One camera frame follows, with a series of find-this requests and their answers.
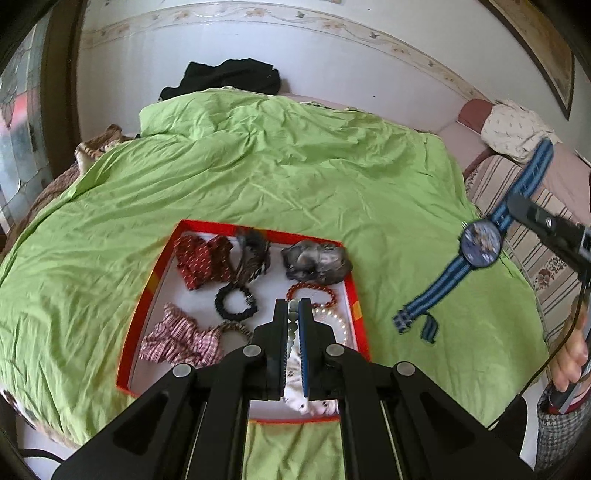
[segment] metal bolt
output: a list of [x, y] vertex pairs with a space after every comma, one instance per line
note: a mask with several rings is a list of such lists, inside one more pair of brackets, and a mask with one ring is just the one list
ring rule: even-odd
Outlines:
[[173, 375], [177, 378], [186, 377], [191, 373], [191, 365], [178, 364], [173, 368]]
[[260, 355], [261, 352], [261, 347], [258, 345], [246, 345], [246, 347], [242, 349], [242, 353], [244, 353], [245, 356], [257, 356]]
[[333, 343], [326, 347], [326, 353], [328, 353], [330, 356], [341, 356], [343, 355], [343, 353], [345, 353], [345, 349], [342, 345], [339, 345], [338, 343]]
[[400, 375], [410, 377], [417, 371], [416, 367], [411, 362], [400, 362], [396, 365], [396, 370]]

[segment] person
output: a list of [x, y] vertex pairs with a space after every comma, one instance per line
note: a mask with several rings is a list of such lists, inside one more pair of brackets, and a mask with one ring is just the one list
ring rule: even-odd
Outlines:
[[[568, 334], [572, 322], [575, 322], [572, 334], [548, 366], [551, 383], [538, 402], [536, 471], [559, 468], [591, 419], [591, 377], [581, 379], [582, 367], [589, 357], [583, 329], [590, 320], [587, 318], [586, 302], [582, 303], [579, 315], [574, 318], [577, 301], [578, 298], [575, 298], [558, 339], [550, 346], [550, 352], [553, 352]], [[566, 413], [560, 414], [548, 400], [550, 386], [554, 385], [557, 390], [564, 392], [570, 382], [579, 382], [582, 387]]]
[[[582, 367], [589, 358], [589, 349], [587, 348], [587, 342], [583, 334], [583, 329], [587, 323], [587, 304], [585, 302], [582, 303], [578, 318], [573, 319], [576, 312], [577, 300], [575, 299], [573, 301], [569, 318], [564, 323], [560, 336], [553, 342], [550, 348], [551, 352], [556, 348], [568, 334], [574, 321], [575, 326], [573, 332], [549, 365], [552, 383], [561, 392], [566, 391], [569, 383], [576, 383], [581, 380]], [[573, 399], [572, 406], [589, 394], [591, 376], [584, 379], [581, 383], [581, 392], [578, 397]]]

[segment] black scrunchie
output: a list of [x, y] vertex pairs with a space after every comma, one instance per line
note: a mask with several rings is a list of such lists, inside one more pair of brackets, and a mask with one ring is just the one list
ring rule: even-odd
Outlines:
[[[230, 313], [224, 306], [226, 297], [234, 290], [240, 290], [245, 296], [248, 308], [244, 310], [244, 312]], [[220, 291], [217, 292], [216, 310], [220, 314], [220, 317], [222, 317], [224, 320], [230, 320], [231, 322], [242, 322], [243, 320], [249, 319], [256, 312], [258, 312], [258, 307], [256, 306], [255, 297], [252, 296], [252, 293], [250, 290], [248, 290], [248, 288], [246, 288], [244, 285], [229, 283], [228, 285], [220, 288]]]

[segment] black cable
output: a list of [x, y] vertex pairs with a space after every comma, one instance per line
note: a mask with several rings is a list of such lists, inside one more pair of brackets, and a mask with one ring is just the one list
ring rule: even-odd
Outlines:
[[550, 362], [554, 359], [554, 357], [557, 355], [558, 352], [560, 352], [560, 349], [564, 346], [564, 344], [569, 340], [570, 336], [572, 335], [572, 333], [574, 332], [574, 329], [577, 325], [577, 319], [579, 318], [579, 313], [581, 311], [581, 306], [583, 304], [583, 298], [585, 295], [585, 292], [587, 291], [587, 271], [585, 271], [583, 273], [583, 278], [581, 280], [581, 290], [579, 292], [579, 299], [577, 301], [577, 308], [574, 311], [574, 317], [573, 317], [573, 323], [570, 326], [569, 331], [567, 332], [567, 334], [564, 336], [564, 338], [562, 339], [562, 341], [558, 344], [558, 347], [556, 347], [554, 349], [554, 351], [550, 354], [550, 356], [548, 357], [548, 360], [546, 360], [544, 362], [544, 365], [542, 365], [538, 371], [533, 374], [531, 376], [531, 378], [527, 381], [527, 383], [525, 384], [525, 386], [521, 389], [521, 391], [515, 396], [515, 398], [511, 401], [511, 403], [509, 403], [509, 405], [507, 405], [507, 408], [503, 411], [503, 413], [501, 413], [486, 429], [490, 430], [491, 427], [495, 424], [497, 424], [497, 422], [503, 418], [503, 415], [505, 414], [505, 412], [512, 406], [515, 404], [515, 402], [517, 400], [519, 400], [520, 397], [523, 397], [523, 394], [525, 393], [525, 391], [530, 387], [530, 385], [535, 381], [536, 378], [538, 378], [538, 376], [544, 371], [546, 370], [546, 367], [548, 367], [548, 365], [550, 364]]
[[23, 448], [19, 449], [18, 453], [23, 458], [47, 458], [57, 463], [63, 463], [63, 459], [59, 458], [55, 453], [47, 452], [37, 448]]

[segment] wristwatch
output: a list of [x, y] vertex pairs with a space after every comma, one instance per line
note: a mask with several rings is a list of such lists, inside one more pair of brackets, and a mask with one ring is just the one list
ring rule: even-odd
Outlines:
[[554, 147], [548, 138], [537, 145], [534, 156], [505, 194], [502, 202], [486, 218], [468, 223], [460, 235], [460, 251], [431, 286], [407, 303], [392, 319], [399, 333], [406, 332], [416, 318], [427, 313], [427, 323], [421, 337], [434, 343], [439, 330], [437, 320], [428, 311], [450, 293], [472, 270], [494, 264], [500, 254], [507, 230], [513, 222], [507, 207], [507, 198], [514, 193], [531, 197], [540, 185], [554, 156]]

